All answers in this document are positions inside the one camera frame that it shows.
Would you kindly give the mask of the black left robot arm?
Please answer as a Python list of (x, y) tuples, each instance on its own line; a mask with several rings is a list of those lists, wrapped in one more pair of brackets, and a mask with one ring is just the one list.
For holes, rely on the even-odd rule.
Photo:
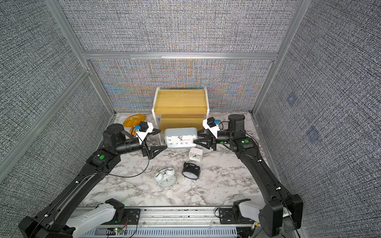
[(49, 205), (34, 217), (26, 216), (18, 227), (25, 238), (78, 238), (110, 221), (122, 222), (124, 205), (107, 200), (84, 218), (70, 216), (91, 190), (120, 162), (121, 155), (141, 151), (149, 160), (165, 150), (165, 145), (148, 147), (146, 137), (159, 134), (152, 123), (141, 122), (131, 135), (122, 124), (111, 124), (103, 132), (101, 145), (87, 160), (78, 175)]

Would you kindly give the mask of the grey square alarm clock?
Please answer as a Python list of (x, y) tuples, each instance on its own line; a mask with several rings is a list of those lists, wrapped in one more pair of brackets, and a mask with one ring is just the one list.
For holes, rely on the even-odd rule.
[(193, 142), (196, 139), (196, 128), (166, 129), (164, 134), (164, 141), (169, 149), (196, 147), (196, 144)]

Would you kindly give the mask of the small white square alarm clock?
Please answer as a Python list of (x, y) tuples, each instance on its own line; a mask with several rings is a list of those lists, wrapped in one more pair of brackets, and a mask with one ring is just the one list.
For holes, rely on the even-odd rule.
[(203, 158), (203, 150), (198, 148), (191, 148), (189, 151), (189, 160), (201, 162)]

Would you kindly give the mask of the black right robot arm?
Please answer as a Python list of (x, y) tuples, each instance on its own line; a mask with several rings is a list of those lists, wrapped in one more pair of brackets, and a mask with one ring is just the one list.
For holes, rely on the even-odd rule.
[(213, 117), (203, 120), (194, 144), (213, 150), (221, 144), (234, 152), (251, 173), (265, 201), (263, 207), (250, 199), (235, 201), (230, 218), (238, 224), (259, 223), (268, 237), (298, 231), (302, 227), (304, 203), (298, 194), (282, 185), (264, 161), (258, 142), (245, 130), (245, 116), (229, 115), (225, 130), (220, 130), (219, 125), (220, 121)]

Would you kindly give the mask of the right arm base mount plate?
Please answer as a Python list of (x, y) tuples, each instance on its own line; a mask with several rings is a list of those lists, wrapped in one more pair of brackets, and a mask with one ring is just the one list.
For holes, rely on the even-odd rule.
[(238, 221), (234, 217), (232, 208), (217, 207), (214, 215), (219, 219), (220, 224), (222, 225), (238, 224)]

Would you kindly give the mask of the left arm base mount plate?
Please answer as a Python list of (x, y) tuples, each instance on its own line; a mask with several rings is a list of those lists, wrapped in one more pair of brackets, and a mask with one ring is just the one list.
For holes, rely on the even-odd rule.
[(140, 219), (140, 209), (124, 208), (116, 211), (113, 224), (118, 225), (137, 225)]

